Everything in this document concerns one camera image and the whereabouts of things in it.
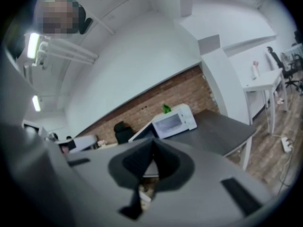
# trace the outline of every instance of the gray desk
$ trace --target gray desk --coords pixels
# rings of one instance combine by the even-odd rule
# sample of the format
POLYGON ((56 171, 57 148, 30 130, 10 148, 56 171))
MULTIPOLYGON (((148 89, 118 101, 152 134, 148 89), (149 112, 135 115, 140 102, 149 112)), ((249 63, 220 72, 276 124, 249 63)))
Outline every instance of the gray desk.
MULTIPOLYGON (((203 110, 194 117, 197 128, 168 137, 166 140, 184 143, 196 149, 210 151, 224 157, 246 144, 241 153, 240 161, 240 166, 243 170, 246 170, 250 158, 252 135, 256 129, 251 125, 210 110, 203 110)), ((157 175, 157 165, 152 162, 145 173, 145 177, 157 175)))

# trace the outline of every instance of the gray countertop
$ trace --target gray countertop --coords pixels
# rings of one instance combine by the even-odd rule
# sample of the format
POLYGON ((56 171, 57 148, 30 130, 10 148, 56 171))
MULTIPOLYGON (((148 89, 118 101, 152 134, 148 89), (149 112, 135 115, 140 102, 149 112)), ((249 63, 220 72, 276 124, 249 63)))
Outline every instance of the gray countertop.
POLYGON ((211 151, 221 156, 232 153, 243 144, 256 129, 224 115, 203 110, 194 115, 197 128, 166 138, 185 143, 197 149, 211 151))

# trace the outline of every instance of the table leg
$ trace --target table leg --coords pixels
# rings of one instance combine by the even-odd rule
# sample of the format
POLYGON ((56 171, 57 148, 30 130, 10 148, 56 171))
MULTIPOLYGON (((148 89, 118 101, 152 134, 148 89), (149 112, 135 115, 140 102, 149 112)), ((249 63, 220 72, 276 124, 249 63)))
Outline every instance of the table leg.
POLYGON ((266 99, 266 93, 265 93, 265 91, 262 91, 262 93, 263 93, 263 101, 264 101, 264 104, 265 104, 265 108, 268 108, 268 101, 266 99))
POLYGON ((246 145, 243 147, 241 152, 241 161, 240 166, 243 170, 246 170, 248 161, 250 159, 250 150, 251 150, 252 136, 247 140, 246 145))
POLYGON ((249 101, 248 101, 247 92, 244 92, 244 95, 245 95, 246 104, 247 104, 248 118, 249 118, 249 121, 250 121, 250 125, 252 125, 252 117, 251 117, 251 111, 250 111, 250 103, 249 103, 249 101))
POLYGON ((281 74, 281 82, 282 82, 282 88, 283 88, 284 110, 288 111, 288 101, 287 101, 286 86, 285 86, 285 80, 284 80, 284 77, 283 77, 282 74, 281 74))
POLYGON ((269 133, 273 134, 275 131, 275 115, 276 115, 276 109, 275 109, 275 97, 273 90, 270 90, 270 128, 269 133))

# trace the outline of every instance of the exposed brick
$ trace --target exposed brick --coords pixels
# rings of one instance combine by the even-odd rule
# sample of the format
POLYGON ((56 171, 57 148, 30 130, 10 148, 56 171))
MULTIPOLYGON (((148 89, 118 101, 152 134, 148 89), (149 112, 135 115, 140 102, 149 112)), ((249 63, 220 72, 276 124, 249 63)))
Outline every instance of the exposed brick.
POLYGON ((163 103, 170 107, 180 103, 188 104, 193 114, 204 109, 219 112, 217 105, 210 98, 212 92, 202 75, 199 66, 186 70, 115 109, 79 136, 96 134, 100 140, 115 143, 115 124, 124 121, 134 131, 139 131, 155 115, 162 112, 163 103))

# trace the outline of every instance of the wooden floor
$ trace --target wooden floor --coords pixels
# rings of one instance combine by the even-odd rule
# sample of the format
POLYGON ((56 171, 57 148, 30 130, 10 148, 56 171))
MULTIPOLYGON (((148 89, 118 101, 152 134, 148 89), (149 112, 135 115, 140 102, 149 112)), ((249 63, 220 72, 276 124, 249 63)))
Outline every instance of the wooden floor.
MULTIPOLYGON (((293 141, 294 152, 285 180, 286 184, 290 184, 295 181, 303 162, 303 96, 300 96, 294 87, 292 89, 288 87, 287 94, 288 112, 283 111, 283 105, 276 104, 275 135, 288 137, 293 141)), ((269 109, 267 109, 267 114, 268 118, 270 118, 269 109)), ((253 137, 250 161, 246 171, 263 182, 273 193, 278 194, 282 185, 279 180, 280 175, 290 154, 284 153, 279 137, 271 136, 268 133, 265 110, 256 117, 254 126, 257 132, 253 137)), ((228 156, 228 158, 232 162, 239 164, 240 152, 236 152, 228 156)))

